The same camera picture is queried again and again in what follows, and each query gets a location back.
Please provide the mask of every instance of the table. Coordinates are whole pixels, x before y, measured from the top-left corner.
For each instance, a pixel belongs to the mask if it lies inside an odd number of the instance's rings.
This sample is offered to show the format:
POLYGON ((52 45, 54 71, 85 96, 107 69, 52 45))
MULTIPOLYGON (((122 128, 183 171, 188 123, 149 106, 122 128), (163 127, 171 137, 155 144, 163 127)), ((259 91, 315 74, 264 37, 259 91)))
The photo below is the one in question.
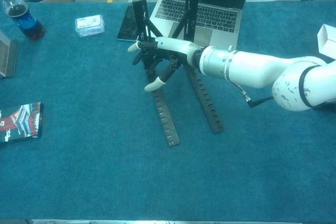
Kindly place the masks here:
MULTIPOLYGON (((202 77, 225 125, 213 134, 181 68, 164 87, 181 140, 169 147, 143 67, 116 40, 127 3, 29 6, 41 40, 0 15, 19 40, 0 107, 42 102, 43 135, 0 146, 0 218, 336 221, 336 114, 251 109, 229 82, 202 77), (75 19, 96 14, 106 31, 78 37, 75 19)), ((321 56, 317 32, 335 13, 335 1, 246 3, 237 48, 321 56)))

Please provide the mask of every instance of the black phone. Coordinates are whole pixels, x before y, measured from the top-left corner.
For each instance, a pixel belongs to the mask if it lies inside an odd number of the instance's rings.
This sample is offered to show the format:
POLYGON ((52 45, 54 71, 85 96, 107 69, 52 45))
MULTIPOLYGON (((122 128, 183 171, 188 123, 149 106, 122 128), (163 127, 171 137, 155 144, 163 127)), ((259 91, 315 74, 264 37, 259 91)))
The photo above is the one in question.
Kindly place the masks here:
POLYGON ((122 20, 119 33, 117 35, 118 40, 136 41, 138 38, 138 26, 136 25, 133 6, 127 7, 124 19, 122 20))

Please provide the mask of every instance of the soda bottle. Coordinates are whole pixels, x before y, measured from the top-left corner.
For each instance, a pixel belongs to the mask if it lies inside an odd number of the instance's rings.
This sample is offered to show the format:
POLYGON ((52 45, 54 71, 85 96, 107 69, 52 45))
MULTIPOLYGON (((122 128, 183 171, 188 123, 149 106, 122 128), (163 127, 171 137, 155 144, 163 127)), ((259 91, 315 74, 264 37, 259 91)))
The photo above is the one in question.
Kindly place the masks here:
POLYGON ((3 0, 5 13, 14 20, 20 30, 30 39, 43 37, 44 28, 41 23, 30 14, 28 5, 23 0, 3 0))

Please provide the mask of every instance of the silver laptop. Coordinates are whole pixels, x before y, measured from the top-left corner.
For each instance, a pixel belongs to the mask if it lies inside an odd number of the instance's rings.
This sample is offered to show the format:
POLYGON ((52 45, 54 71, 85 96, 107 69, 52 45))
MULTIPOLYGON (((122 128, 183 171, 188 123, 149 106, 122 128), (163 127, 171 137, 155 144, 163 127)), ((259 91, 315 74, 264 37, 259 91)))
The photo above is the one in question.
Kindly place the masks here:
MULTIPOLYGON (((194 42, 236 49, 246 0, 199 0, 194 42)), ((185 0, 158 0, 150 17, 163 36, 171 36, 183 17, 185 0)), ((183 39, 183 29, 179 37, 183 39)))

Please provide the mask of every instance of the white box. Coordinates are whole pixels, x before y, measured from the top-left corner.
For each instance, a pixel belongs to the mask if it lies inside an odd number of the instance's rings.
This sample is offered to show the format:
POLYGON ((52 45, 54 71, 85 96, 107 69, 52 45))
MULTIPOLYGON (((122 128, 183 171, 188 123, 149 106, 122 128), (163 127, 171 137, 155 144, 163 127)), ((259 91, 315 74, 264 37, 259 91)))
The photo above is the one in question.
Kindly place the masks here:
POLYGON ((105 31, 105 22, 101 15, 76 18, 76 32, 79 37, 99 34, 105 31))
POLYGON ((336 28, 323 24, 317 33, 319 52, 325 56, 336 59, 336 28))

